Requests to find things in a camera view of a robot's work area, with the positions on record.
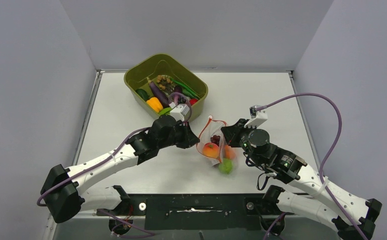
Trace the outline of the dark red grape bunch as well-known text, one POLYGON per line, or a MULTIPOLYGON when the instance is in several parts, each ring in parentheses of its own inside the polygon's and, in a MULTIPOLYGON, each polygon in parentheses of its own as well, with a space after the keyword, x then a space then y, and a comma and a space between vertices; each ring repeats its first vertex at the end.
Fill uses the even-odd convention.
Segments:
POLYGON ((213 135, 210 137, 210 142, 213 144, 216 144, 217 146, 220 145, 221 136, 220 135, 213 135))

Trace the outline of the orange toy fruit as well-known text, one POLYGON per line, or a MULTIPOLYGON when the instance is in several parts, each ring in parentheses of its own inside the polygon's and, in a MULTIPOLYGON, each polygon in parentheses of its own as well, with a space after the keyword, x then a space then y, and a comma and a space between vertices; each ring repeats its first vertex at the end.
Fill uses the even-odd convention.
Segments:
POLYGON ((237 155, 232 147, 230 147, 229 145, 225 145, 223 149, 223 157, 225 159, 234 160, 237 157, 237 155))

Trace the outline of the clear zip bag orange zipper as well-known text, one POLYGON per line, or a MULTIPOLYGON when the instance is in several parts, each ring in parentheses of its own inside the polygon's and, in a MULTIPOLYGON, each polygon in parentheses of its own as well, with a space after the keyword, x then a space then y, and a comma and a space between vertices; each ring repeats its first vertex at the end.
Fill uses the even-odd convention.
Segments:
POLYGON ((199 134, 199 143, 196 144, 196 150, 221 174, 229 175, 237 167, 238 155, 224 138, 222 129, 226 126, 225 121, 214 119, 210 115, 205 127, 199 134))

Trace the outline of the peach toy fruit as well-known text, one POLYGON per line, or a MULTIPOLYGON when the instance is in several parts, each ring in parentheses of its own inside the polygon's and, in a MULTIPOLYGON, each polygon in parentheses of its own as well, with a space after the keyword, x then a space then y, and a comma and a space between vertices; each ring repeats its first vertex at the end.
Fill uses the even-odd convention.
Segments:
POLYGON ((203 146, 202 154, 208 158, 217 159, 220 155, 220 147, 213 142, 208 142, 203 146))

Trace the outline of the light green toy cabbage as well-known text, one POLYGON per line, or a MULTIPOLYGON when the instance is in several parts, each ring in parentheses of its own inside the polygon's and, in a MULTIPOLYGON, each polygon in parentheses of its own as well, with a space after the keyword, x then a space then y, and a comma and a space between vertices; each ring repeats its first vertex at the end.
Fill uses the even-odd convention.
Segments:
POLYGON ((221 163, 218 165, 219 172, 225 175, 230 174, 233 171, 233 168, 233 161, 229 158, 223 158, 221 163))

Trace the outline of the purple toy eggplant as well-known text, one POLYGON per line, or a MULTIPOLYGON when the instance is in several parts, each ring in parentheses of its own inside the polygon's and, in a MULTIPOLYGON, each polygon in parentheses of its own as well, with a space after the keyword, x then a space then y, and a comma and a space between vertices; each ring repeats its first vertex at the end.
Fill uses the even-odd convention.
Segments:
POLYGON ((168 96, 149 78, 147 78, 148 86, 152 94, 159 100, 164 108, 169 107, 168 96))

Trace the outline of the olive green plastic bin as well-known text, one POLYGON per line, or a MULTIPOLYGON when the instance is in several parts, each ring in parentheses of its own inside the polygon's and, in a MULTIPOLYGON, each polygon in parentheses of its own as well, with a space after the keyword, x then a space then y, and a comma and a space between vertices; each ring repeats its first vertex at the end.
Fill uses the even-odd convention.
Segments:
POLYGON ((184 84, 199 97, 198 102, 192 106, 193 113, 190 118, 191 121, 202 114, 205 99, 208 95, 208 86, 206 83, 170 55, 159 53, 150 56, 141 63, 130 68, 124 75, 124 83, 131 90, 135 100, 152 116, 152 118, 158 118, 159 114, 136 93, 136 90, 143 89, 150 97, 152 97, 153 93, 147 79, 155 82, 159 75, 169 76, 173 79, 174 83, 184 84))

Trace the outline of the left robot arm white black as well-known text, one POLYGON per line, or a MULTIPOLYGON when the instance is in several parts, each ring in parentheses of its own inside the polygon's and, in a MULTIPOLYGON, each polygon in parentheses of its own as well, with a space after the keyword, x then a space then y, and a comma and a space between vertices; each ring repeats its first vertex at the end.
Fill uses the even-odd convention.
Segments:
POLYGON ((79 165, 52 167, 40 191, 37 205, 47 207, 55 223, 64 223, 81 211, 106 210, 118 213, 129 196, 119 185, 92 190, 111 175, 156 157, 161 149, 188 149, 198 144, 189 123, 162 115, 152 126, 130 133, 113 151, 79 165))

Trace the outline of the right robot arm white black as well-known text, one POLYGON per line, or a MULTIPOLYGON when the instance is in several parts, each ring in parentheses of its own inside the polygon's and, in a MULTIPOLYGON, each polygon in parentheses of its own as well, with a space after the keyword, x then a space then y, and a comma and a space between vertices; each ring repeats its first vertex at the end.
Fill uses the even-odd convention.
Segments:
POLYGON ((304 159, 270 142, 263 129, 247 127, 248 120, 239 119, 221 132, 232 148, 242 148, 254 167, 261 167, 270 177, 297 188, 304 197, 282 187, 271 185, 262 198, 265 211, 292 213, 321 223, 343 240, 370 240, 373 237, 382 203, 364 199, 340 188, 318 173, 304 159))

